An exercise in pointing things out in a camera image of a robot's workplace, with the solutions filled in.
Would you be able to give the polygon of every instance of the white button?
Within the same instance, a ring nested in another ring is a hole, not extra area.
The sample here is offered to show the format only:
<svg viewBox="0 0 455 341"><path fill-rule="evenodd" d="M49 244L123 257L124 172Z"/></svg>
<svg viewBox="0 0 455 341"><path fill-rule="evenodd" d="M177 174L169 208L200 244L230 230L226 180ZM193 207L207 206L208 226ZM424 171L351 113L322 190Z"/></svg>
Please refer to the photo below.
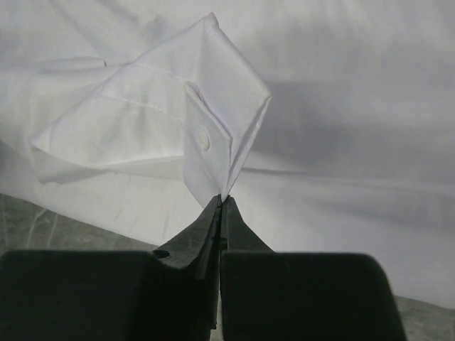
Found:
<svg viewBox="0 0 455 341"><path fill-rule="evenodd" d="M207 151L210 148L210 139L208 138L207 131L201 127L198 130L199 147L202 151Z"/></svg>

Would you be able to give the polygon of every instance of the garment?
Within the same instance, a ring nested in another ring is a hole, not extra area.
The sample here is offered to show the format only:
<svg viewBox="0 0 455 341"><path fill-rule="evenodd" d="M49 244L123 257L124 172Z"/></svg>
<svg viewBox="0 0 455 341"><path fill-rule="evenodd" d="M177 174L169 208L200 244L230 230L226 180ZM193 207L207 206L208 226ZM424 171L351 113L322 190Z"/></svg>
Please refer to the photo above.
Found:
<svg viewBox="0 0 455 341"><path fill-rule="evenodd" d="M454 7L10 0L0 66L87 56L109 69L214 12L273 94L231 191L246 223L276 250L371 254L396 294L453 308ZM113 170L44 183L0 150L1 192L129 237L160 244L200 212L181 180Z"/></svg>

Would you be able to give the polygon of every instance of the green marble surface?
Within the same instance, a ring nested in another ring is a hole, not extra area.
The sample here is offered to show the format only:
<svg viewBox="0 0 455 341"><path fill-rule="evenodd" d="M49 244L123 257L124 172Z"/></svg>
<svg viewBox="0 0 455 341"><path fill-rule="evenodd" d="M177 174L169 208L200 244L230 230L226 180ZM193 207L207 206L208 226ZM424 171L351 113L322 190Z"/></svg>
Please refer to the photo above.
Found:
<svg viewBox="0 0 455 341"><path fill-rule="evenodd" d="M10 249L152 250L154 247L0 194L0 254ZM396 297L396 300L409 341L455 341L455 310L407 298ZM213 331L211 340L222 339L220 328Z"/></svg>

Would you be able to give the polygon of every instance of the screw hole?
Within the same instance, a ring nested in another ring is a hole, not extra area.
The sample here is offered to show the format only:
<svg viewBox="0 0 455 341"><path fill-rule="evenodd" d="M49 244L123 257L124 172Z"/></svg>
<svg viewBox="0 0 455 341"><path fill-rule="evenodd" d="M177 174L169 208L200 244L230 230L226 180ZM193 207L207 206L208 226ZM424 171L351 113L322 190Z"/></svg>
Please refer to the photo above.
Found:
<svg viewBox="0 0 455 341"><path fill-rule="evenodd" d="M166 250L154 250L154 255L158 259L169 257L171 254Z"/></svg>

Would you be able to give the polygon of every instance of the fold in fabric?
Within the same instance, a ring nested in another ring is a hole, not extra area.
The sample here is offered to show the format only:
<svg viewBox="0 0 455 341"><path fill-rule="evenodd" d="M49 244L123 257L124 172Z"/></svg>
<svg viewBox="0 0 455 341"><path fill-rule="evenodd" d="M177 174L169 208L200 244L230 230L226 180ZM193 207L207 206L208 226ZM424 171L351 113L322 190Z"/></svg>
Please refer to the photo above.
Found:
<svg viewBox="0 0 455 341"><path fill-rule="evenodd" d="M132 63L50 61L1 78L16 121L1 138L42 183L103 172L183 179L202 206L228 195L271 98L213 14Z"/></svg>

